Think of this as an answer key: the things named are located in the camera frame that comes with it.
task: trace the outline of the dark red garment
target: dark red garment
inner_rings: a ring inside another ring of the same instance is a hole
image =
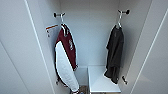
[[[62,26],[64,27],[64,29],[61,28],[61,30],[58,34],[57,40],[56,40],[56,44],[59,41],[62,42],[62,45],[63,45],[65,52],[67,54],[67,57],[69,59],[69,62],[71,63],[73,70],[75,70],[77,68],[75,45],[74,45],[69,28],[65,24]]]

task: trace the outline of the clothes hanger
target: clothes hanger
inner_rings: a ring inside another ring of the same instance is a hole
[[[122,17],[122,11],[120,11],[120,17],[119,17],[119,20],[118,20],[118,26],[119,26],[119,28],[121,27],[121,23],[120,23],[120,20],[121,20],[121,17]]]
[[[62,27],[62,29],[63,29],[63,31],[64,31],[64,36],[66,37],[67,34],[68,34],[68,30],[65,29],[65,27],[64,27],[64,26],[66,26],[66,25],[64,24],[63,15],[65,15],[65,13],[60,15],[60,16],[61,16],[61,21],[62,21],[61,27]]]

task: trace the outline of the fabric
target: fabric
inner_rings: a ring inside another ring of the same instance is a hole
[[[73,68],[73,70],[75,70],[77,68],[77,64],[76,64],[76,48],[70,33],[69,28],[66,25],[62,25],[63,28],[60,30],[57,40],[56,40],[56,44],[61,41],[63,44],[63,47],[65,49],[65,52],[68,56],[68,59],[71,63],[71,66]]]
[[[56,70],[59,77],[73,92],[77,92],[79,90],[79,84],[61,41],[57,43],[55,51]]]
[[[122,57],[122,50],[124,44],[124,35],[122,28],[119,29],[114,26],[111,31],[110,38],[107,44],[107,65],[105,76],[111,78],[112,82],[118,83],[118,76],[120,71],[120,63]]]

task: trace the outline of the white shelf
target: white shelf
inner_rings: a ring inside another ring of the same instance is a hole
[[[105,70],[105,66],[88,66],[90,93],[121,92],[117,84],[104,76]]]

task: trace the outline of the black clothing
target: black clothing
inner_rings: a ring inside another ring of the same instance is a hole
[[[114,26],[111,31],[111,35],[107,44],[108,56],[107,56],[107,71],[105,76],[111,78],[112,82],[118,83],[118,76],[120,71],[120,62],[123,50],[124,35],[122,28],[119,29]]]

